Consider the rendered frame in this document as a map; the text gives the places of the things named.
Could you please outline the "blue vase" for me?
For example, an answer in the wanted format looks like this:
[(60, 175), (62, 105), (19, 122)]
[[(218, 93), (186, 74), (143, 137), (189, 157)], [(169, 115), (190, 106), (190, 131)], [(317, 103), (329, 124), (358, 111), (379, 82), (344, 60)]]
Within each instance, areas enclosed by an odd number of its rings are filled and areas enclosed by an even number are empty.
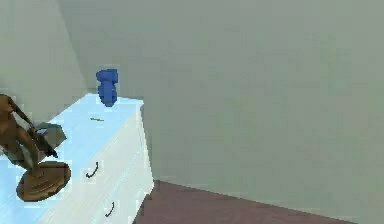
[(106, 107), (112, 107), (117, 101), (117, 89), (115, 84), (118, 82), (117, 69), (104, 69), (96, 73), (98, 85), (98, 95), (101, 102)]

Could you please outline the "grey tissue box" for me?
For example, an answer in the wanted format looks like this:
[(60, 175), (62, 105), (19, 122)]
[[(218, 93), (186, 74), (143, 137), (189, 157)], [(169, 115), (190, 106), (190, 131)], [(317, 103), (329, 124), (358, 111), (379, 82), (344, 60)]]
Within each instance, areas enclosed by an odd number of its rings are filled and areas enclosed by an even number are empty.
[(35, 132), (38, 146), (45, 151), (56, 149), (67, 139), (62, 126), (58, 124), (43, 122), (35, 127)]

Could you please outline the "white chest of drawers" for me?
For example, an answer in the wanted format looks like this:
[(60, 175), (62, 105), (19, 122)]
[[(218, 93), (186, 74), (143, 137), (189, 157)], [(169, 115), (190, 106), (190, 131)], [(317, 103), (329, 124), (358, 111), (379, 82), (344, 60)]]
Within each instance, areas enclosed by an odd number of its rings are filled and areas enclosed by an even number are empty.
[(154, 187), (142, 106), (120, 97), (106, 107), (87, 94), (52, 118), (67, 137), (57, 153), (71, 179), (46, 200), (20, 200), (16, 186), (24, 170), (0, 159), (0, 224), (132, 224)]

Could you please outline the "brown statue on round base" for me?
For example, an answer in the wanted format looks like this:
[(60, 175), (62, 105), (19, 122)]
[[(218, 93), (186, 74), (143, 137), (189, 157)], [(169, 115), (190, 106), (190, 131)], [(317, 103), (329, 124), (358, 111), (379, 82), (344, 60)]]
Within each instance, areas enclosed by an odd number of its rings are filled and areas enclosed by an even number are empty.
[(38, 202), (57, 194), (71, 178), (65, 162), (43, 162), (45, 157), (57, 158), (57, 152), (5, 94), (0, 94), (0, 146), (12, 164), (26, 170), (16, 187), (16, 195), (24, 202)]

